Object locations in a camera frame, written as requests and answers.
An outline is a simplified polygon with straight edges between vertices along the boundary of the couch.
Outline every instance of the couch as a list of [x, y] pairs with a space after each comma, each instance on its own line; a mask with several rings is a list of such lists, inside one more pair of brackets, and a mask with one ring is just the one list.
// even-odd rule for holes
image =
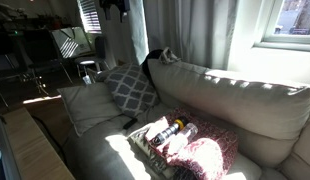
[[[310, 180], [310, 85], [184, 62], [164, 65], [151, 59], [148, 67], [160, 103], [139, 114], [137, 123], [125, 130], [131, 118], [119, 114], [101, 117], [103, 122], [90, 125], [80, 137], [71, 130], [64, 151], [76, 179], [166, 179], [152, 171], [143, 151], [127, 139], [175, 107], [184, 107], [237, 133], [238, 153], [224, 179]], [[96, 84], [112, 100], [107, 85]], [[91, 108], [85, 103], [78, 107], [81, 112]], [[98, 111], [118, 111], [113, 107]]]

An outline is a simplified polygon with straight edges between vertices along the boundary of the curtain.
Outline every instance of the curtain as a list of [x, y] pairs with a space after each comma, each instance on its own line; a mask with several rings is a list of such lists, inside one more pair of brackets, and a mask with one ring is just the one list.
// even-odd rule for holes
[[106, 37], [106, 56], [111, 67], [117, 60], [141, 64], [148, 54], [143, 0], [129, 2], [130, 11], [123, 23], [120, 22], [120, 13], [115, 5], [111, 6], [111, 20], [105, 19], [102, 8], [97, 9], [102, 34]]
[[168, 46], [185, 62], [227, 68], [237, 0], [143, 2], [150, 51]]

